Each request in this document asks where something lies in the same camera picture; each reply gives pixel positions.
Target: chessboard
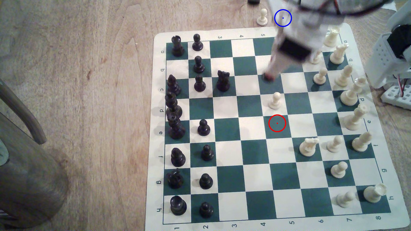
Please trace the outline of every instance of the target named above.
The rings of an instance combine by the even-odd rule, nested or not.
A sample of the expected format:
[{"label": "chessboard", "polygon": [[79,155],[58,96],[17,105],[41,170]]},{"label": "chessboard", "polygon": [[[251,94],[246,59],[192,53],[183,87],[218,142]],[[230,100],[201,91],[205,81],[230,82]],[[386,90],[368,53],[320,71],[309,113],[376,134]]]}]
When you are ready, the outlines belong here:
[{"label": "chessboard", "polygon": [[[194,34],[200,35],[203,44],[199,51],[192,48]],[[177,56],[172,43],[176,35],[184,49]],[[365,77],[349,25],[342,24],[337,36],[336,46],[349,44],[341,64],[330,62],[336,47],[324,46],[318,64],[290,66],[269,82],[262,73],[270,62],[275,36],[272,27],[155,36],[146,230],[352,231],[409,224],[368,83],[354,105],[340,100],[356,79]],[[197,56],[204,67],[200,74],[194,71]],[[353,70],[348,85],[340,87],[335,79],[349,64]],[[323,67],[326,81],[318,85],[313,77]],[[219,71],[228,72],[227,91],[217,88]],[[182,110],[179,120],[172,119],[173,127],[179,124],[178,138],[166,116],[170,75],[181,89],[171,94],[169,103]],[[205,84],[202,92],[194,88],[197,75]],[[278,109],[269,107],[274,93],[280,95]],[[347,129],[345,118],[361,107],[367,113],[359,117],[357,129]],[[210,127],[206,136],[198,132],[201,120]],[[352,142],[366,132],[372,140],[365,144],[366,150],[358,152]],[[327,143],[337,136],[343,138],[338,150],[328,151]],[[311,156],[300,153],[306,138],[317,142]],[[180,158],[178,166],[182,164],[178,170],[171,162],[173,149],[174,157]],[[345,175],[336,178],[331,168],[340,162],[346,163]],[[213,181],[203,180],[203,185],[211,186],[208,189],[200,186],[204,173]],[[385,192],[371,203],[364,190],[375,185],[382,185]],[[343,208],[336,198],[348,192],[354,198]],[[171,211],[172,198],[179,215]],[[204,213],[200,213],[202,206],[208,206]]]}]

